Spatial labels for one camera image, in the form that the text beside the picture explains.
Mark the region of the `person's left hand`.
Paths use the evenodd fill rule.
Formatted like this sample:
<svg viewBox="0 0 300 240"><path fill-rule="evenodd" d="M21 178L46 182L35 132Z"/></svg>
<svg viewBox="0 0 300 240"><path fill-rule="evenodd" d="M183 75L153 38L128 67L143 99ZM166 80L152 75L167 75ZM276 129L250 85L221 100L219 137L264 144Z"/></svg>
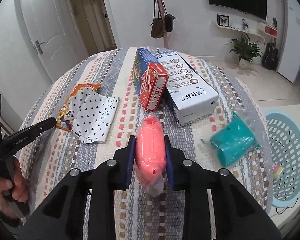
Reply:
<svg viewBox="0 0 300 240"><path fill-rule="evenodd" d="M14 188L12 191L12 197L18 202L26 202L29 197L29 193L26 186L26 180L20 169L19 160L14 157ZM13 209L10 207L8 201L5 199L3 192L8 191L13 187L13 183L5 178L0 177L0 212L10 219L17 219L17 216Z"/></svg>

